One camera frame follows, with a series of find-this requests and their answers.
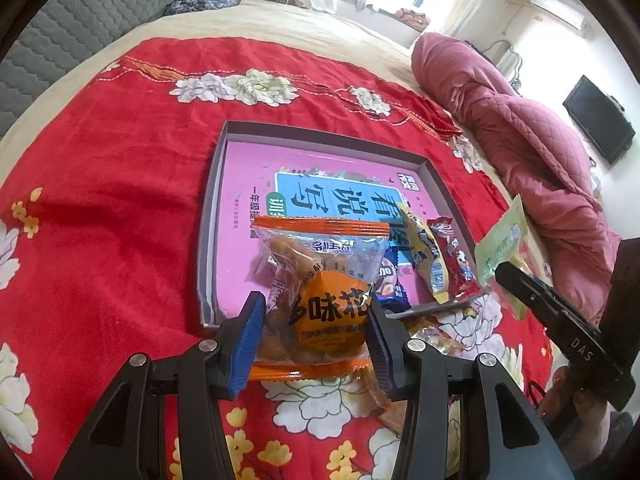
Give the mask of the red floral bedspread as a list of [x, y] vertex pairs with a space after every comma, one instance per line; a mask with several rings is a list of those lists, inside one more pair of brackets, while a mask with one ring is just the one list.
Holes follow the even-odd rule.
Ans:
[[35, 478], [130, 354], [194, 344], [198, 220], [229, 120], [425, 156], [475, 238], [506, 210], [444, 143], [444, 111], [361, 63], [239, 38], [153, 39], [101, 63], [1, 189], [1, 433]]

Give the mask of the grey cardboard tray box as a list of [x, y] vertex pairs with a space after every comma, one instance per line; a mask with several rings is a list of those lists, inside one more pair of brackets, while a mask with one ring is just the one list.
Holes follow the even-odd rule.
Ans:
[[433, 159], [334, 133], [226, 122], [210, 162], [198, 232], [202, 329], [210, 332], [237, 315], [248, 292], [269, 292], [272, 272], [252, 228], [261, 214], [388, 223], [409, 311], [439, 311], [413, 274], [399, 204], [424, 219], [451, 218], [462, 252], [474, 256], [475, 240]]

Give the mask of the red cartoon snack packet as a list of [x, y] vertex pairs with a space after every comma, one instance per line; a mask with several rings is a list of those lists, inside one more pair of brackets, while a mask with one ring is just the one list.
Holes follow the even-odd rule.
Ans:
[[427, 221], [448, 271], [449, 298], [461, 300], [480, 293], [469, 258], [456, 237], [452, 219], [438, 217]]

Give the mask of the grey quilted headboard cover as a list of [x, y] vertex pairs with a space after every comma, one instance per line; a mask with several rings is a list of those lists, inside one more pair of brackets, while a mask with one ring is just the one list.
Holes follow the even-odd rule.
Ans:
[[175, 0], [48, 0], [1, 61], [1, 132], [80, 63]]

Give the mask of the green snack packet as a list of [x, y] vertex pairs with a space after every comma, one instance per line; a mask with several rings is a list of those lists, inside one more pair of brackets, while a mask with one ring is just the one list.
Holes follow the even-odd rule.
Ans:
[[496, 269], [499, 263], [507, 261], [522, 272], [541, 278], [544, 274], [528, 241], [529, 228], [524, 207], [521, 196], [517, 195], [509, 209], [476, 244], [474, 250], [478, 284], [486, 290], [491, 289], [499, 298], [501, 307], [509, 308], [517, 321], [526, 319], [526, 305], [498, 284]]

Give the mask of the yellow snack packet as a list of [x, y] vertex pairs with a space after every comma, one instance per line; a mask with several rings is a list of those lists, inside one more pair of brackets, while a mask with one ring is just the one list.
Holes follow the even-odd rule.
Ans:
[[398, 206], [404, 220], [413, 269], [438, 304], [449, 301], [449, 272], [442, 251], [426, 221], [406, 205]]

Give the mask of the black wall television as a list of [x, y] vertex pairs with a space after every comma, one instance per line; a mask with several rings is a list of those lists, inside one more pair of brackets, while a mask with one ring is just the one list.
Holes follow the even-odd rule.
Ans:
[[563, 101], [570, 119], [609, 164], [631, 148], [636, 132], [616, 99], [582, 75]]

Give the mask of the golden cake packet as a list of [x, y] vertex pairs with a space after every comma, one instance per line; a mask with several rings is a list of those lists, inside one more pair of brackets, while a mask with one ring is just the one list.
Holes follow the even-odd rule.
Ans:
[[[423, 340], [444, 356], [454, 356], [458, 358], [464, 350], [462, 344], [447, 335], [435, 322], [434, 318], [427, 318], [424, 321], [405, 320], [404, 324], [408, 328], [409, 335], [412, 338]], [[404, 426], [407, 402], [392, 402], [390, 398], [386, 396], [386, 393], [382, 390], [378, 384], [378, 380], [375, 378], [372, 365], [368, 365], [364, 369], [361, 373], [361, 378], [373, 400], [375, 400], [375, 403], [378, 404], [378, 408], [381, 410], [380, 414], [378, 414], [378, 420], [382, 422], [386, 428], [392, 430], [399, 436]]]

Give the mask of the blue cookie packet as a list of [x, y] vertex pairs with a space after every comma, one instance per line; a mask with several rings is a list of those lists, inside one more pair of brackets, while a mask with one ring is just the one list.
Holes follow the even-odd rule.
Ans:
[[383, 309], [394, 313], [406, 312], [410, 309], [404, 286], [399, 281], [398, 248], [386, 248], [378, 269], [378, 279], [374, 285], [375, 296]]

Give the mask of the pink quilted blanket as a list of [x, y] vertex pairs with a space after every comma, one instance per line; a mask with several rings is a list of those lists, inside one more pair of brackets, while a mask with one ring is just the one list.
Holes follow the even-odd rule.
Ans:
[[620, 237], [591, 186], [578, 134], [552, 110], [519, 96], [466, 42], [424, 32], [411, 55], [414, 78], [470, 129], [548, 249], [555, 288], [589, 321], [600, 320]]

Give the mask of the white air conditioner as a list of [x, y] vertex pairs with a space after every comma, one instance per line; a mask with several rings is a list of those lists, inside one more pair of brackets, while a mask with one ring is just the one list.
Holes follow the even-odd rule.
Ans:
[[582, 30], [585, 26], [585, 15], [560, 0], [530, 0], [530, 3], [552, 14], [571, 28]]

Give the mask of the dark blue patterned cloth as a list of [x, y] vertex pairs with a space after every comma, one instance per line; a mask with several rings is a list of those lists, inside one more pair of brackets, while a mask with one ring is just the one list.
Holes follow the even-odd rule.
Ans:
[[221, 10], [238, 6], [241, 0], [174, 0], [168, 3], [163, 16]]

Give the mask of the pink workbook in tray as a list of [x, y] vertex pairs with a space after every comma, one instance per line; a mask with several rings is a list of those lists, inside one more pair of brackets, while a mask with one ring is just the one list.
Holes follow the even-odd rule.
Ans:
[[424, 162], [333, 154], [231, 140], [221, 161], [213, 258], [214, 299], [222, 316], [238, 314], [252, 290], [269, 292], [273, 272], [262, 267], [264, 246], [252, 228], [258, 216], [349, 218], [390, 225], [399, 250], [399, 281], [410, 306], [433, 300], [410, 263], [400, 204], [423, 218], [444, 213]]

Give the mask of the orange clear pastry packet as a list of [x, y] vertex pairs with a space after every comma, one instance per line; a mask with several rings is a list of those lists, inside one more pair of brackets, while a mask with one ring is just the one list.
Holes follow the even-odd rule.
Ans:
[[365, 366], [368, 310], [390, 225], [261, 216], [252, 228], [274, 266], [257, 376], [329, 377]]

